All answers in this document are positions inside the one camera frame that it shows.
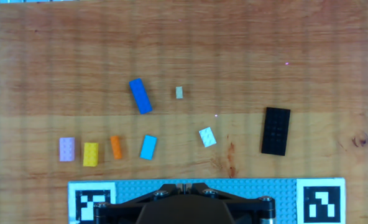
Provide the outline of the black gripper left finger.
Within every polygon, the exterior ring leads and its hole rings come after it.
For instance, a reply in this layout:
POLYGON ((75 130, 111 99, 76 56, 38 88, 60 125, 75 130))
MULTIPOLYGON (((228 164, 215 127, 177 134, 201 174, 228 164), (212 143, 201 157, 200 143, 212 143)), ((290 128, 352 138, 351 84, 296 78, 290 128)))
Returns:
POLYGON ((117 223, 137 223, 141 211, 150 202, 164 199, 170 196, 179 195, 182 188, 175 184, 163 184, 161 188, 147 193, 130 201, 112 204, 108 202, 96 203, 93 206, 95 224, 117 224, 117 223))

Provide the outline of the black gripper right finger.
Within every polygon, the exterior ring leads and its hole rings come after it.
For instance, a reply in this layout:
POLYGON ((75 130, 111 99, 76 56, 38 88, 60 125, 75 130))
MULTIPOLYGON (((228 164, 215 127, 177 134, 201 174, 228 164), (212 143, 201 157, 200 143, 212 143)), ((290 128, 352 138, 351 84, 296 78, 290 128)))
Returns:
POLYGON ((244 198, 213 189, 205 183, 185 184, 186 195, 197 195, 222 202, 234 223, 276 224, 275 199, 268 195, 244 198))

